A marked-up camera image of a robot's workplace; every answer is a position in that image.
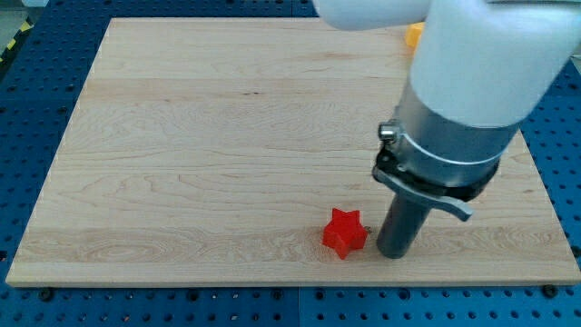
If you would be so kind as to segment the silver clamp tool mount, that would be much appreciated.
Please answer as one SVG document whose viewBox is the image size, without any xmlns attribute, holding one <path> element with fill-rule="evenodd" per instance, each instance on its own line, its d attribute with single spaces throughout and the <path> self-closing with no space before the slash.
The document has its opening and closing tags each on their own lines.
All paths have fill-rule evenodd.
<svg viewBox="0 0 581 327">
<path fill-rule="evenodd" d="M 517 126 L 476 127 L 425 105 L 407 82 L 392 118 L 379 124 L 382 142 L 373 177 L 395 197 L 389 214 L 423 221 L 440 210 L 465 222 L 496 173 Z"/>
</svg>

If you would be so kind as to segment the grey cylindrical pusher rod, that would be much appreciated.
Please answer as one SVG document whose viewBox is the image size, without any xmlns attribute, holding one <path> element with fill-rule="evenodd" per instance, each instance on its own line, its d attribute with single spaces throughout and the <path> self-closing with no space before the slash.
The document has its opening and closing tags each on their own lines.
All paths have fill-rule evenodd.
<svg viewBox="0 0 581 327">
<path fill-rule="evenodd" d="M 379 251 L 390 259 L 403 257 L 430 211 L 429 207 L 396 194 L 378 234 Z"/>
</svg>

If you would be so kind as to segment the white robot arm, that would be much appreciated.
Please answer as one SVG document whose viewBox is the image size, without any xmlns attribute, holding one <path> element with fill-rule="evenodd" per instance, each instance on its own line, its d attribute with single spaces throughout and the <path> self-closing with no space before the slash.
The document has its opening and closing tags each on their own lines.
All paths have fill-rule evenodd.
<svg viewBox="0 0 581 327">
<path fill-rule="evenodd" d="M 406 254 L 432 210 L 461 221 L 497 172 L 519 126 L 580 41 L 577 1 L 316 0 L 328 25 L 360 31 L 424 25 L 372 170 L 395 196 L 379 231 Z"/>
</svg>

